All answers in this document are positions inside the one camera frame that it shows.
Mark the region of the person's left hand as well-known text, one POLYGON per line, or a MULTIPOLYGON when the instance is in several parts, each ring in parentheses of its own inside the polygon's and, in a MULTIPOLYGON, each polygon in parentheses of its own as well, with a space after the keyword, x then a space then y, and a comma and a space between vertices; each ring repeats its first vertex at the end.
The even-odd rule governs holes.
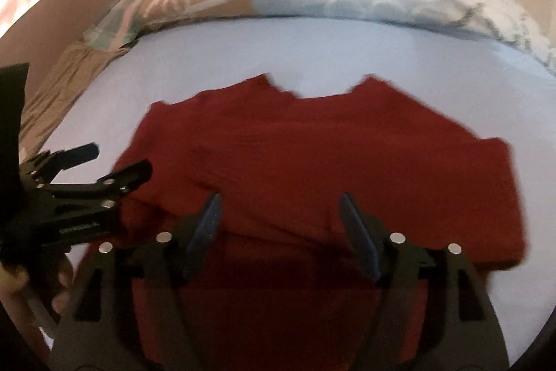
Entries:
MULTIPOLYGON (((52 299, 52 308, 57 314, 62 314, 69 301, 74 280, 74 268, 66 255, 62 256, 59 263, 57 280, 61 289, 52 299)), ((14 270, 1 266, 1 303, 28 346, 46 362, 50 355, 50 348, 24 298, 28 282, 28 273, 21 266, 14 270)))

